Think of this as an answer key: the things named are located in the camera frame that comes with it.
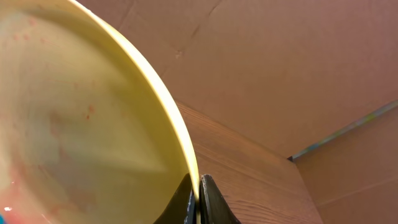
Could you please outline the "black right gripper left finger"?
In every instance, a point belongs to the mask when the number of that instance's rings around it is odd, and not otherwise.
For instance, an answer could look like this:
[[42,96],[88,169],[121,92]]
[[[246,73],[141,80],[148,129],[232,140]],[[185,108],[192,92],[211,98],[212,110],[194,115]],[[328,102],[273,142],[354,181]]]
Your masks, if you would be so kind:
[[154,224],[196,224],[196,201],[190,174],[186,174]]

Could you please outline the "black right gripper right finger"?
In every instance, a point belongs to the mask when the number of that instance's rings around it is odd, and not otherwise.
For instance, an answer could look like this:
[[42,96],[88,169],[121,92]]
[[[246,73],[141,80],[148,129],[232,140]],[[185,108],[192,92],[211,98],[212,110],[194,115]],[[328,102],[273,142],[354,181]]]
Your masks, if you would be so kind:
[[201,177],[199,209],[201,224],[241,224],[208,174]]

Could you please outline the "yellow-green plate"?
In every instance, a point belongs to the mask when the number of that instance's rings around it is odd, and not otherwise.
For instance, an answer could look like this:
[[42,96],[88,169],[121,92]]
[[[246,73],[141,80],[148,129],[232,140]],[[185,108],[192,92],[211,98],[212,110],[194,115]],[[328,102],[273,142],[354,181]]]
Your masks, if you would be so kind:
[[154,223],[198,166],[143,55],[77,1],[1,2],[1,222]]

